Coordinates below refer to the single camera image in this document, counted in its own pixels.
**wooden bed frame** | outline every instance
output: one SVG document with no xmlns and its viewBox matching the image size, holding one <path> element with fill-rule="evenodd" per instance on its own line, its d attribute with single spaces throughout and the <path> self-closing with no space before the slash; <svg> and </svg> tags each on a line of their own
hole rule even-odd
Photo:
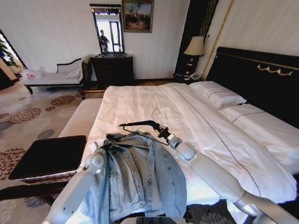
<svg viewBox="0 0 299 224">
<path fill-rule="evenodd" d="M 299 128 L 299 56 L 219 47 L 207 81 L 227 87 L 247 103 Z"/>
</svg>

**wall trim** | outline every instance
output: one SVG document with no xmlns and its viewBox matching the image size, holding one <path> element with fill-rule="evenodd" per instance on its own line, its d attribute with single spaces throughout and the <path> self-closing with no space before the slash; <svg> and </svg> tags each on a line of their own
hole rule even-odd
<svg viewBox="0 0 299 224">
<path fill-rule="evenodd" d="M 223 19 L 223 22 L 222 22 L 222 25 L 221 25 L 220 30 L 219 30 L 219 32 L 218 32 L 217 38 L 216 38 L 216 40 L 215 40 L 215 42 L 214 42 L 212 51 L 210 52 L 209 58 L 208 58 L 208 60 L 207 60 L 207 62 L 206 62 L 205 69 L 204 69 L 204 71 L 203 71 L 203 73 L 202 73 L 202 79 L 203 79 L 203 80 L 205 80 L 206 77 L 207 77 L 207 74 L 206 74 L 207 67 L 208 67 L 208 65 L 209 65 L 209 63 L 210 63 L 210 61 L 211 61 L 211 59 L 212 59 L 212 55 L 213 55 L 213 53 L 214 53 L 214 51 L 215 51 L 215 49 L 216 49 L 217 43 L 218 43 L 218 41 L 219 41 L 219 38 L 220 38 L 221 33 L 222 33 L 222 30 L 223 30 L 223 28 L 224 28 L 224 26 L 225 26 L 225 23 L 226 23 L 226 21 L 227 21 L 227 19 L 228 19 L 228 15 L 230 14 L 230 11 L 231 11 L 231 9 L 232 9 L 232 6 L 233 6 L 234 2 L 235 2 L 235 0 L 232 0 L 232 1 L 230 2 L 229 7 L 228 7 L 228 11 L 226 12 L 226 15 L 225 15 L 225 17 L 224 17 L 224 19 Z"/>
<path fill-rule="evenodd" d="M 16 83 L 16 82 L 18 82 L 18 81 L 19 81 L 18 78 L 15 78 L 15 79 L 12 80 L 13 83 Z"/>
<path fill-rule="evenodd" d="M 155 82 L 155 81 L 172 81 L 173 78 L 147 78 L 147 79 L 134 79 L 139 82 Z"/>
</svg>

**person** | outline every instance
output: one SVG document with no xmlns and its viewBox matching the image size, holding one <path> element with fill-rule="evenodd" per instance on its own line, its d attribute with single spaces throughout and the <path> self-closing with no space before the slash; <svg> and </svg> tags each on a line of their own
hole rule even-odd
<svg viewBox="0 0 299 224">
<path fill-rule="evenodd" d="M 100 39 L 101 39 L 101 44 L 102 44 L 102 49 L 103 49 L 103 51 L 108 51 L 108 43 L 110 43 L 109 42 L 109 40 L 107 39 L 107 37 L 105 37 L 104 36 L 104 31 L 101 29 L 101 37 L 100 37 Z"/>
</svg>

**picture frame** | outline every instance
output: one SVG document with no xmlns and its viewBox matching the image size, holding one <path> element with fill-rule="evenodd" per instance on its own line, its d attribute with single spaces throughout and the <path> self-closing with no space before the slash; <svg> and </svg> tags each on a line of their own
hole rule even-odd
<svg viewBox="0 0 299 224">
<path fill-rule="evenodd" d="M 154 0 L 122 0 L 124 32 L 151 33 Z"/>
</svg>

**wooden dresser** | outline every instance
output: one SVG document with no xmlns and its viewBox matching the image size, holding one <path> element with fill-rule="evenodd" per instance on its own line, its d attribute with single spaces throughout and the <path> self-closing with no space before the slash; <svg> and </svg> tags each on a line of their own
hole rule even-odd
<svg viewBox="0 0 299 224">
<path fill-rule="evenodd" d="M 99 85 L 132 85 L 132 55 L 99 55 L 91 57 Z"/>
</svg>

